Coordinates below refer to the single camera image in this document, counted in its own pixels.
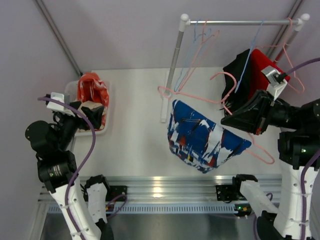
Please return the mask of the orange white patterned trousers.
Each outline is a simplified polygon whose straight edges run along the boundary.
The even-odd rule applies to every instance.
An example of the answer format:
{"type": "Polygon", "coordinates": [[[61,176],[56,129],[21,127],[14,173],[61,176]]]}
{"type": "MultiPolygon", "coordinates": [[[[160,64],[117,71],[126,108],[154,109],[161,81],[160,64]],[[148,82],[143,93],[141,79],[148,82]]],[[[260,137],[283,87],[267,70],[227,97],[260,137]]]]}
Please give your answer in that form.
{"type": "Polygon", "coordinates": [[[109,108],[110,96],[109,89],[104,81],[94,72],[85,73],[77,84],[77,101],[82,103],[92,101],[101,103],[107,110],[109,108]]]}

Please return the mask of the blue patterned trousers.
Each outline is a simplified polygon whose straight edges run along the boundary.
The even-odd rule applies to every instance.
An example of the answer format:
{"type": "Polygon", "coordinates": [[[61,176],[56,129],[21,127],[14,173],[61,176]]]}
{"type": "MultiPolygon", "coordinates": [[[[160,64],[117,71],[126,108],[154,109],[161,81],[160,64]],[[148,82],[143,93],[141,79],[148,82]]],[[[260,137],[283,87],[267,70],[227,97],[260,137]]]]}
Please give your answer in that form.
{"type": "Polygon", "coordinates": [[[252,145],[180,100],[172,102],[167,139],[172,154],[203,174],[252,145]]]}

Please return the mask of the beige drawstring trousers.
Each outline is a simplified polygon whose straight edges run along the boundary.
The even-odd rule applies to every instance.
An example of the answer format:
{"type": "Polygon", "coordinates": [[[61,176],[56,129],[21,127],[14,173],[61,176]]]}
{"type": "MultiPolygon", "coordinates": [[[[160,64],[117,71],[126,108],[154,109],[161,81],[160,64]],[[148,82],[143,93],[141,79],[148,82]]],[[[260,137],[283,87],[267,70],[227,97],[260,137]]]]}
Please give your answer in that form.
{"type": "MultiPolygon", "coordinates": [[[[93,101],[86,101],[86,102],[82,102],[82,106],[81,107],[88,107],[90,109],[96,108],[96,107],[100,107],[100,106],[104,106],[101,103],[98,102],[93,102],[93,101]]],[[[104,106],[104,111],[103,111],[103,116],[102,116],[102,124],[100,129],[95,129],[96,131],[101,131],[104,129],[105,124],[106,124],[106,107],[104,106]]]]}

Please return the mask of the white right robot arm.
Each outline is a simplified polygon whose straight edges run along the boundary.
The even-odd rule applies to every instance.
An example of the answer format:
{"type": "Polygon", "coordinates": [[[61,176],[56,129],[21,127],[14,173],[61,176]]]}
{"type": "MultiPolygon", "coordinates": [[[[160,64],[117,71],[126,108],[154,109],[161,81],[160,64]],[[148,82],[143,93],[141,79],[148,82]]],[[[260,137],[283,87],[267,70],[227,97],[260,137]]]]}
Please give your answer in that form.
{"type": "Polygon", "coordinates": [[[273,205],[253,175],[238,174],[232,184],[255,213],[260,239],[312,239],[311,199],[320,171],[319,100],[296,107],[265,90],[257,90],[245,105],[223,117],[221,124],[255,135],[262,134],[268,126],[285,128],[277,141],[281,170],[279,205],[273,205]]]}

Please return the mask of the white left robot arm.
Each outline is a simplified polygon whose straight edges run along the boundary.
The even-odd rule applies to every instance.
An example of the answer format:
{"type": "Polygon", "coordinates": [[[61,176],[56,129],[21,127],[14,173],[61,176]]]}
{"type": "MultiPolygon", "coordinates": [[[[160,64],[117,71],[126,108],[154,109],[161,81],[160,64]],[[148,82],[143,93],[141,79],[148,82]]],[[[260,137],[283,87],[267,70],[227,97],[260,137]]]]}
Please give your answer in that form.
{"type": "Polygon", "coordinates": [[[36,152],[39,180],[58,204],[71,238],[74,240],[112,240],[113,230],[106,216],[106,200],[111,187],[102,174],[90,177],[81,185],[80,169],[87,162],[95,143],[97,120],[90,110],[78,110],[79,102],[66,104],[48,96],[40,97],[53,108],[54,123],[38,120],[30,124],[25,138],[36,152]],[[92,133],[91,147],[77,166],[75,155],[68,150],[79,128],[88,128],[92,133]]]}

